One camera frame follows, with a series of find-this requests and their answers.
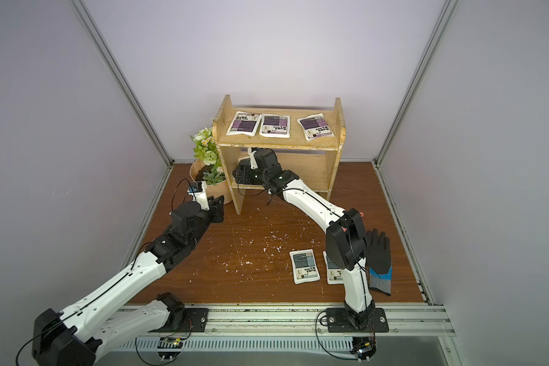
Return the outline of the purple coffee bag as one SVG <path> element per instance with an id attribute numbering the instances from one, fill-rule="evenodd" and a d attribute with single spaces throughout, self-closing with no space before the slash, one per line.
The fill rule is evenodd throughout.
<path id="1" fill-rule="evenodd" d="M 289 138 L 290 117 L 277 114 L 263 114 L 259 134 L 263 137 Z"/>
<path id="2" fill-rule="evenodd" d="M 323 114 L 311 114 L 297 119 L 306 141 L 320 137 L 335 137 Z"/>
<path id="3" fill-rule="evenodd" d="M 254 137 L 261 117 L 261 114 L 237 111 L 227 130 L 227 136 L 245 135 Z"/>

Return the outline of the teal coffee bag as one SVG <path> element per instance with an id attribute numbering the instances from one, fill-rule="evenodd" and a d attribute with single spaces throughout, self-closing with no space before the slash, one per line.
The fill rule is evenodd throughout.
<path id="1" fill-rule="evenodd" d="M 292 275 L 296 285 L 320 280 L 320 273 L 312 249 L 291 251 L 289 252 L 289 256 L 293 268 Z"/>
<path id="2" fill-rule="evenodd" d="M 328 285 L 342 285 L 342 270 L 330 259 L 326 251 L 323 251 L 326 263 L 326 282 Z"/>

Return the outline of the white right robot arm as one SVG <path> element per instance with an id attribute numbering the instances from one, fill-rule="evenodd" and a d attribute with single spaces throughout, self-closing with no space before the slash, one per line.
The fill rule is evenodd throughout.
<path id="1" fill-rule="evenodd" d="M 379 275 L 390 271 L 390 239 L 384 232 L 366 230 L 358 210 L 335 206 L 297 174 L 282 169 L 274 150 L 249 148 L 248 154 L 234 170 L 236 182 L 262 185 L 272 198 L 293 204 L 320 226 L 326 234 L 326 254 L 342 271 L 349 322 L 357 330 L 364 329 L 375 312 L 365 267 Z"/>

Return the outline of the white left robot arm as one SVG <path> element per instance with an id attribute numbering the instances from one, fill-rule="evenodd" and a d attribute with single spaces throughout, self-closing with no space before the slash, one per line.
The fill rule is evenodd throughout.
<path id="1" fill-rule="evenodd" d="M 151 331 L 190 331 L 185 305 L 160 294 L 147 305 L 115 317 L 128 300 L 170 273 L 224 220 L 224 197 L 196 198 L 171 213 L 172 222 L 126 268 L 76 303 L 44 311 L 34 322 L 31 355 L 39 365 L 93 365 L 110 351 Z"/>

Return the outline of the wooden two-tier shelf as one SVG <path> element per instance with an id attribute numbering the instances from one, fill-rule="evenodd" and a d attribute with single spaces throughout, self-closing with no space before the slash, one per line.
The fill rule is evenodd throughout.
<path id="1" fill-rule="evenodd" d="M 238 111 L 289 116 L 291 118 L 290 137 L 263 137 L 259 134 L 254 137 L 230 136 L 227 131 Z M 333 133 L 332 137 L 306 140 L 297 119 L 312 114 L 323 115 Z M 236 106 L 231 97 L 226 95 L 213 119 L 212 129 L 236 213 L 242 213 L 244 200 L 250 196 L 249 190 L 259 192 L 262 190 L 260 185 L 237 184 L 233 177 L 233 171 L 238 166 L 239 160 L 248 156 L 246 152 L 248 148 L 273 149 L 283 169 L 295 172 L 312 190 L 326 199 L 331 198 L 346 141 L 346 121 L 340 98 L 335 100 L 333 108 L 300 109 L 265 106 L 254 108 L 253 106 Z"/>

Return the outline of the green artificial flower plant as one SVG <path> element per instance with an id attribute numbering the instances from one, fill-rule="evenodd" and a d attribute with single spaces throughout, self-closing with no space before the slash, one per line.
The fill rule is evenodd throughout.
<path id="1" fill-rule="evenodd" d="M 224 168 L 217 151 L 213 133 L 210 128 L 199 130 L 191 136 L 194 147 L 194 156 L 202 167 L 197 174 L 196 181 L 204 180 L 208 185 L 218 185 L 225 180 Z"/>

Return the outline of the left connector board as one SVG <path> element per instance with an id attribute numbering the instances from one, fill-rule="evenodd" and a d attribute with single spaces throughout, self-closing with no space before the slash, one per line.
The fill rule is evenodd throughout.
<path id="1" fill-rule="evenodd" d="M 157 355 L 162 364 L 170 363 L 181 355 L 184 343 L 180 338 L 162 337 L 157 344 Z"/>

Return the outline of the connector board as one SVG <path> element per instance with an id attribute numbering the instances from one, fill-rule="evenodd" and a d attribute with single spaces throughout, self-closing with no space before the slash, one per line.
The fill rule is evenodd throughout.
<path id="1" fill-rule="evenodd" d="M 162 364 L 170 363 L 181 355 L 184 343 L 180 338 L 162 337 L 157 344 L 157 355 Z"/>
<path id="2" fill-rule="evenodd" d="M 353 337 L 352 349 L 350 353 L 354 355 L 359 362 L 369 362 L 377 351 L 377 343 L 373 337 Z"/>

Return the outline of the black glove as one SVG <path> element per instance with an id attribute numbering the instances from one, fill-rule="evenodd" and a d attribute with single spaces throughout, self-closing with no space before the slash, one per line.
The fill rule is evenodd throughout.
<path id="1" fill-rule="evenodd" d="M 373 229 L 365 238 L 366 262 L 368 266 L 368 286 L 374 291 L 391 295 L 392 256 L 390 238 L 384 232 Z"/>

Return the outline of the right connector board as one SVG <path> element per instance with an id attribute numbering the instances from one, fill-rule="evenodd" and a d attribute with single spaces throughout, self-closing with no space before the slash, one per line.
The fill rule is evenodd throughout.
<path id="1" fill-rule="evenodd" d="M 354 355 L 359 362 L 369 362 L 377 351 L 377 343 L 373 337 L 353 337 L 352 349 L 350 353 Z"/>

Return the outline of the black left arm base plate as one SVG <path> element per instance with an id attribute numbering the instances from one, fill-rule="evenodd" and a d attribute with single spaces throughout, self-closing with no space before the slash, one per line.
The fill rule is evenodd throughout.
<path id="1" fill-rule="evenodd" d="M 152 332 L 193 332 L 203 333 L 208 321 L 208 308 L 186 307 L 171 312 L 166 323 Z"/>

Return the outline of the aluminium front rail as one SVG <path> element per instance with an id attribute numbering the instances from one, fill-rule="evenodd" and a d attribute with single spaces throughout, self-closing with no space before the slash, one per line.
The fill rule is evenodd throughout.
<path id="1" fill-rule="evenodd" d="M 204 324 L 203 336 L 328 336 L 317 317 L 328 309 L 344 310 L 341 303 L 188 303 L 190 311 L 206 310 L 194 318 Z M 346 336 L 454 336 L 454 327 L 443 306 L 425 303 L 379 303 L 375 325 L 358 332 L 346 320 L 334 318 Z"/>

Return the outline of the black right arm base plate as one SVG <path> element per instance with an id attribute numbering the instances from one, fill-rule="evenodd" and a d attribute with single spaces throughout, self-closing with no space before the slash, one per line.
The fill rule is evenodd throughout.
<path id="1" fill-rule="evenodd" d="M 375 308 L 354 313 L 345 308 L 325 309 L 325 324 L 329 332 L 389 332 L 389 325 L 384 309 Z"/>

